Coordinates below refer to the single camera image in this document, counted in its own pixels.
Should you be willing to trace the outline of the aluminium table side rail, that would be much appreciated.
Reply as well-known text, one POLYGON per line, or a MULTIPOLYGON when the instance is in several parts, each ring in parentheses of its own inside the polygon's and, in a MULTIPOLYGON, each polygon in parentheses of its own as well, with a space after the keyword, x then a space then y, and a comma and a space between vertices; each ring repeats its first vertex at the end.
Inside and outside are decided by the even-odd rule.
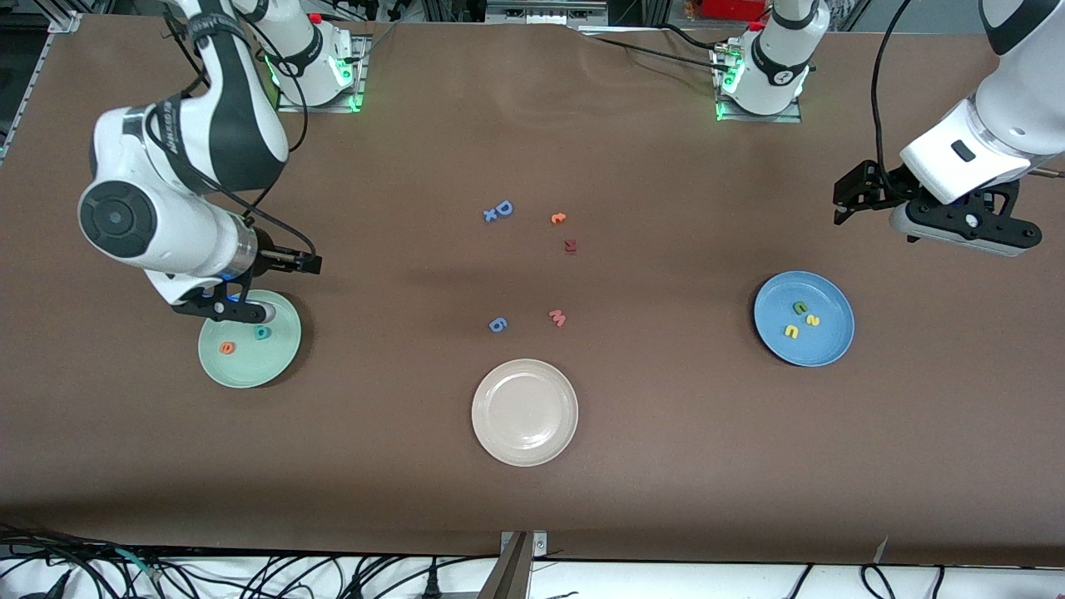
POLYGON ((76 9, 53 0, 0 0, 0 165, 54 38, 76 31, 80 20, 76 9))

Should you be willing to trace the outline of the grey metal frame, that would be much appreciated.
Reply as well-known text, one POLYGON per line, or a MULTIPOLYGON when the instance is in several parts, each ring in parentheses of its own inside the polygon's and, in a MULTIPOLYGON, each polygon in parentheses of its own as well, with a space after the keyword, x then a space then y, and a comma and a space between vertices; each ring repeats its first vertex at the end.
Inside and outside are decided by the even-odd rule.
POLYGON ((607 27, 606 0, 486 0, 484 22, 487 25, 563 25, 607 27))

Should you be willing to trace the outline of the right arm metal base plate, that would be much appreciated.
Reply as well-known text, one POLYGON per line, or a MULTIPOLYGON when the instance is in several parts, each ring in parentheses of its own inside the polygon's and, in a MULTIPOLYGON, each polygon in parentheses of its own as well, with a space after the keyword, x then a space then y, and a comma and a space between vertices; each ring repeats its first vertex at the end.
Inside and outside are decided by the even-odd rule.
POLYGON ((279 69, 277 56, 265 56, 271 80, 277 87, 276 110, 351 113, 362 107, 368 76, 368 49, 373 35, 358 35, 329 23, 315 25, 316 56, 307 51, 297 60, 293 75, 279 69))

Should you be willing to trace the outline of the metal table edge bracket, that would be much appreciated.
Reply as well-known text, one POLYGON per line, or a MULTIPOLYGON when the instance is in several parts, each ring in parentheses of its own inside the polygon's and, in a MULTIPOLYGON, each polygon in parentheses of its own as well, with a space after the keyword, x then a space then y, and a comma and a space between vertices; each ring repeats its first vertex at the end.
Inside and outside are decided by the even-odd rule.
POLYGON ((477 599, 528 599, 532 561, 547 555, 547 531, 506 531, 501 555, 477 599))

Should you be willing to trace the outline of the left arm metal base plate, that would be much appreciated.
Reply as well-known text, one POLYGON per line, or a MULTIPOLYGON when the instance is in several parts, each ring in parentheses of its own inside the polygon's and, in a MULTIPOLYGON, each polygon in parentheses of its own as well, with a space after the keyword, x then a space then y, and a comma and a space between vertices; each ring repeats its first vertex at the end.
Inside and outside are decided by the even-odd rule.
POLYGON ((708 51, 708 56, 714 66, 726 68, 724 71, 714 72, 712 76, 717 122, 769 122, 769 124, 799 124, 801 122, 799 94, 803 91, 802 84, 796 88, 789 106, 785 107, 783 111, 773 115, 755 114, 738 106, 736 100, 726 94, 726 88, 730 85, 733 87, 741 79, 743 69, 746 69, 741 47, 731 44, 716 44, 715 48, 708 51))

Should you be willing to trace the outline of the green plate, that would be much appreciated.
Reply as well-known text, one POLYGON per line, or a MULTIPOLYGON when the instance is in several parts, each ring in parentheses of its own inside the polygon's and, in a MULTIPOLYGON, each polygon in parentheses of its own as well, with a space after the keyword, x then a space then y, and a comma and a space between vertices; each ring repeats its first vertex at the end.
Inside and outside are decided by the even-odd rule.
POLYGON ((248 300, 267 304, 273 319, 265 324, 204 321, 199 333, 199 363, 210 379, 235 389, 250 389, 278 378, 293 363, 304 341, 304 324, 295 306, 283 295, 251 290, 248 300), (271 327, 271 337, 255 340, 256 325, 271 327), (232 355, 218 353, 224 341, 235 342, 232 355))

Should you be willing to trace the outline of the brown table cover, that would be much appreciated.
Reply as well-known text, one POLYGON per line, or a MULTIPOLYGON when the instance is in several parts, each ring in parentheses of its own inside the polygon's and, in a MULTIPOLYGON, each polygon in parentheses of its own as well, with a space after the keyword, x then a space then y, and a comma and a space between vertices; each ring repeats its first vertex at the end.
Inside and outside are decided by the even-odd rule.
POLYGON ((878 45, 823 39, 776 125, 716 122, 694 67, 566 27, 389 29, 362 112, 313 115, 264 201, 324 265, 259 280, 304 344, 239 390, 202 371, 201 322, 77 227, 96 118, 193 76, 159 19, 85 17, 0 166, 0 521, 423 554, 537 528, 616 560, 868 562, 889 536, 895 562, 1065 565, 1065 181, 1025 179, 1043 242, 1012 259, 910 244, 886 212, 835 226, 834 183, 874 155, 878 45), (787 270, 847 296, 835 363, 761 344, 755 296, 787 270), (469 416, 518 358, 579 402, 532 468, 469 416))

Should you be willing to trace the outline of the beige plate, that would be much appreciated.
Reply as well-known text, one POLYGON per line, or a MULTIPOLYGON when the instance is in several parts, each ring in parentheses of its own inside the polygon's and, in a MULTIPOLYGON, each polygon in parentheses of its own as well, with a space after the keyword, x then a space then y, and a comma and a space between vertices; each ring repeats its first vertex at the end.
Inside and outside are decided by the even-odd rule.
POLYGON ((469 416, 487 455, 511 467, 532 468, 569 448, 579 424, 579 402, 555 365, 518 358, 484 375, 469 416))

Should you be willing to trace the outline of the blue plate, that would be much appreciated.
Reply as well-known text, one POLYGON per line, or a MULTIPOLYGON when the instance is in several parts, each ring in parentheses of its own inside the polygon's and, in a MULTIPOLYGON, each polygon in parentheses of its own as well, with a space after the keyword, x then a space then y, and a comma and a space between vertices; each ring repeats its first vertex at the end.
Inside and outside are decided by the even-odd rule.
POLYGON ((853 342, 855 318, 847 296, 836 284, 807 270, 787 270, 761 284, 752 312, 761 344, 788 365, 835 363, 853 342), (792 304, 799 300, 809 306, 807 314, 820 319, 819 326, 806 325, 807 314, 794 314, 792 304), (799 327, 798 338, 784 335, 788 324, 799 327))

